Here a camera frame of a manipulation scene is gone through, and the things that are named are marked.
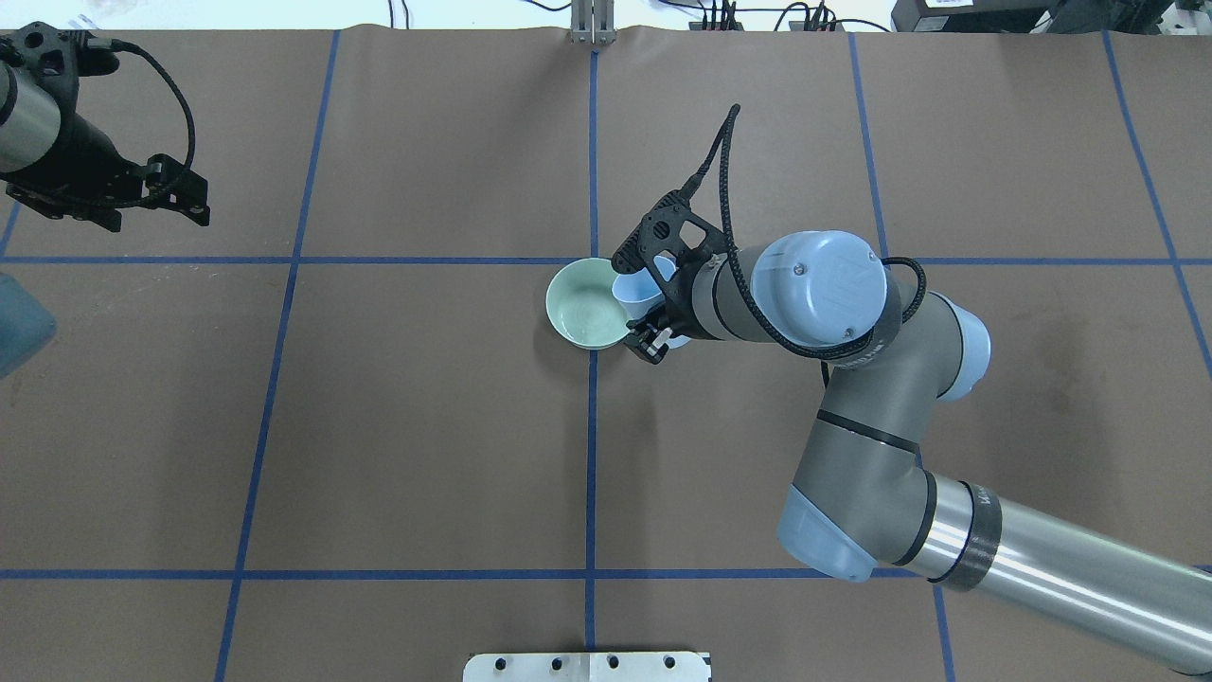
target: blue joint cap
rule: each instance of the blue joint cap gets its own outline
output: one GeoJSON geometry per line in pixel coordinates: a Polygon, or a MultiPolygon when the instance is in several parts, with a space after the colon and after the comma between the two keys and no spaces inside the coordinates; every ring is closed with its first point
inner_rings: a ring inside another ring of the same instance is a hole
{"type": "Polygon", "coordinates": [[[794,485],[787,491],[778,541],[789,555],[830,578],[864,583],[875,571],[875,557],[842,533],[794,485]]]}
{"type": "Polygon", "coordinates": [[[960,369],[955,376],[955,382],[938,397],[941,403],[950,403],[971,394],[977,383],[984,378],[985,372],[989,371],[989,361],[993,359],[993,339],[981,317],[956,305],[947,296],[933,293],[951,308],[955,321],[960,325],[960,336],[964,343],[964,355],[960,357],[960,369]]]}

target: blue container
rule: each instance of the blue container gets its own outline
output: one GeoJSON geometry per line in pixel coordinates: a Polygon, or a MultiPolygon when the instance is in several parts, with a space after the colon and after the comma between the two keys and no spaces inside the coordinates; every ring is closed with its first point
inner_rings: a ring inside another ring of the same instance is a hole
{"type": "Polygon", "coordinates": [[[42,350],[55,317],[12,276],[0,271],[0,379],[42,350]]]}

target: metal mounting plate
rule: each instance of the metal mounting plate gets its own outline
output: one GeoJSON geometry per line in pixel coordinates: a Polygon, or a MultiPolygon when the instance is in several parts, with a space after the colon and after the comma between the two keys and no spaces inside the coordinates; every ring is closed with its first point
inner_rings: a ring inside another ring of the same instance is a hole
{"type": "Polygon", "coordinates": [[[694,652],[480,654],[471,657],[463,667],[463,682],[710,682],[710,680],[711,655],[694,652]]]}

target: light green bowl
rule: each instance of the light green bowl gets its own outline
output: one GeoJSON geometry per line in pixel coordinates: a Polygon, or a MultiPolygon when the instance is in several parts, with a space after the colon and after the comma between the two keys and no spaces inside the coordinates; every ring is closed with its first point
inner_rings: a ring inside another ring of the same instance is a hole
{"type": "Polygon", "coordinates": [[[627,310],[611,292],[616,274],[606,258],[581,258],[551,277],[547,319],[560,336],[588,351],[610,349],[627,336],[627,310]]]}

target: light blue cup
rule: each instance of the light blue cup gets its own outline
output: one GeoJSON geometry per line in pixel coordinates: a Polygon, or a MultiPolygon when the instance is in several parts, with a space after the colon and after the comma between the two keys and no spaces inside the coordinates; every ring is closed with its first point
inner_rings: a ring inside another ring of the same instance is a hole
{"type": "MultiPolygon", "coordinates": [[[[669,277],[674,275],[674,270],[678,269],[673,259],[665,256],[657,256],[656,263],[657,270],[661,271],[661,276],[665,281],[669,281],[669,277]]],[[[614,294],[614,299],[627,310],[627,319],[640,319],[665,299],[665,294],[661,292],[661,286],[657,285],[657,280],[652,279],[647,269],[616,276],[614,283],[611,286],[611,293],[614,294]]],[[[690,336],[674,336],[669,339],[669,348],[680,349],[688,340],[690,336]]]]}

